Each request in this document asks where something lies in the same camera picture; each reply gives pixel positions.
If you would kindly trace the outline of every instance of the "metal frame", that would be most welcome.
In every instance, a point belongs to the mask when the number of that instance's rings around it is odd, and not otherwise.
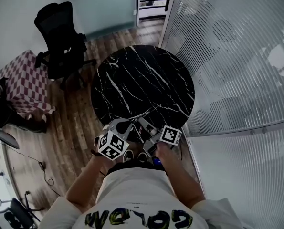
[[[140,2],[141,0],[137,0],[137,26],[140,23]]]
[[[169,18],[170,18],[171,11],[173,9],[174,1],[175,0],[169,1],[167,15],[166,15],[166,18],[165,18],[165,21],[164,21],[164,25],[163,25],[163,29],[162,29],[162,33],[161,33],[161,37],[160,37],[160,41],[159,41],[159,48],[161,48],[162,44],[163,44],[165,32],[166,32],[166,29],[167,29],[167,25],[168,25],[168,21],[169,21]]]
[[[257,135],[257,134],[262,134],[262,133],[265,134],[267,132],[272,132],[272,131],[281,130],[281,129],[284,129],[284,120],[278,121],[272,124],[266,124],[266,125],[260,125],[258,127],[247,128],[244,130],[192,135],[190,137],[219,136],[219,137],[224,138],[224,137],[235,137],[235,136],[247,136],[247,135]]]
[[[206,197],[206,194],[205,194],[205,191],[203,189],[203,185],[202,185],[202,180],[201,180],[201,177],[200,177],[200,171],[199,171],[199,167],[198,167],[198,164],[197,164],[197,161],[196,161],[196,158],[193,154],[193,151],[192,151],[192,148],[191,146],[193,145],[192,142],[190,140],[188,140],[188,138],[186,137],[186,134],[185,134],[185,131],[184,129],[182,128],[182,133],[184,134],[184,137],[185,137],[185,140],[189,146],[189,152],[190,152],[190,156],[191,156],[191,159],[193,160],[193,163],[194,163],[194,167],[196,169],[196,173],[197,173],[197,177],[198,177],[198,180],[199,180],[199,183],[200,183],[200,187],[203,191],[203,194],[204,194],[204,197]]]
[[[157,18],[165,18],[165,17],[166,17],[165,14],[162,14],[162,15],[153,15],[153,16],[147,16],[147,17],[140,18],[140,21],[141,21],[141,20],[157,19]]]
[[[165,3],[165,5],[160,5],[160,6],[143,6],[143,7],[140,7],[141,2],[149,2],[149,1],[166,1],[166,3]],[[153,8],[165,8],[165,11],[167,11],[169,4],[170,4],[170,0],[143,0],[143,1],[138,0],[138,10],[153,9]],[[150,18],[162,18],[162,16],[161,15],[148,16],[148,17],[144,17],[144,18],[141,18],[141,19],[144,20],[144,19],[150,19]]]
[[[143,0],[141,2],[150,2],[150,1],[167,1],[167,0]]]
[[[154,9],[154,8],[165,8],[165,5],[160,5],[160,6],[144,6],[144,7],[140,7],[140,10]]]

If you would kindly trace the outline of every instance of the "floor plank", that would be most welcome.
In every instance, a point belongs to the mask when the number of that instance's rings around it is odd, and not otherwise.
[[[103,127],[91,103],[91,84],[97,67],[111,53],[126,46],[137,44],[158,46],[163,23],[162,19],[143,21],[138,28],[119,31],[87,42],[86,60],[97,60],[96,66],[86,65],[82,69],[81,74],[88,82],[88,87],[76,91],[70,88],[61,91],[58,85],[60,81],[48,86],[49,99],[57,111],[48,119],[46,134],[5,127],[5,130],[17,139],[21,153],[46,163],[46,179],[54,179],[53,189],[61,195],[65,195],[83,167],[92,158],[91,150],[95,149],[94,138]],[[131,146],[135,152],[141,148],[139,145]],[[174,148],[174,152],[179,159],[182,157],[185,168],[193,177],[196,177],[184,139],[181,140],[181,148]],[[38,163],[11,150],[8,151],[8,156],[21,197],[25,191],[29,190],[32,195],[32,205],[38,208],[45,207],[47,210],[56,200],[57,195],[47,186],[44,173],[40,170]],[[109,167],[104,167],[102,172],[106,174],[108,169]],[[103,178],[101,175],[97,180],[90,205],[95,204]]]

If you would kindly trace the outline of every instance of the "red and white checkered tablecloth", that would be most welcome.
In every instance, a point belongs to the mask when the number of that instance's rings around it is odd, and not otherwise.
[[[43,67],[35,68],[36,55],[23,52],[0,71],[0,79],[7,77],[7,100],[23,115],[41,109],[52,114],[55,107],[47,103],[47,77]]]

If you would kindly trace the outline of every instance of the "black marble table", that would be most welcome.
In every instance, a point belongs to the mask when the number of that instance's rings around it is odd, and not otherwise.
[[[143,116],[157,129],[180,129],[194,105],[194,85],[183,63],[166,50],[148,45],[123,48],[107,57],[94,76],[91,99],[106,125],[116,118]],[[135,122],[129,141],[143,143]]]

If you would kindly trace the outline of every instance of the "power cord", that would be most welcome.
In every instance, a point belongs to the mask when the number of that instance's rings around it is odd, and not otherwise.
[[[33,160],[37,161],[38,164],[39,164],[39,166],[40,166],[40,169],[44,172],[44,181],[46,182],[46,184],[48,185],[48,187],[50,188],[50,190],[52,190],[55,194],[57,194],[58,196],[61,197],[61,195],[60,195],[59,193],[57,193],[54,189],[52,189],[52,187],[53,187],[54,184],[55,184],[55,181],[54,181],[52,178],[46,180],[46,172],[45,172],[46,167],[45,167],[45,163],[42,163],[41,161],[39,161],[39,160],[37,160],[37,159],[35,159],[35,158],[33,158],[33,157],[30,157],[30,156],[28,156],[28,155],[24,155],[24,154],[18,152],[17,150],[14,150],[14,149],[10,148],[8,145],[5,145],[5,146],[6,146],[8,149],[10,149],[10,150],[16,152],[16,153],[19,154],[19,155],[22,155],[22,156],[24,156],[24,157],[27,157],[27,158],[30,158],[30,159],[33,159]]]
[[[181,152],[181,161],[182,161],[182,145],[181,145],[181,141],[179,142],[179,147],[180,147],[180,152]]]

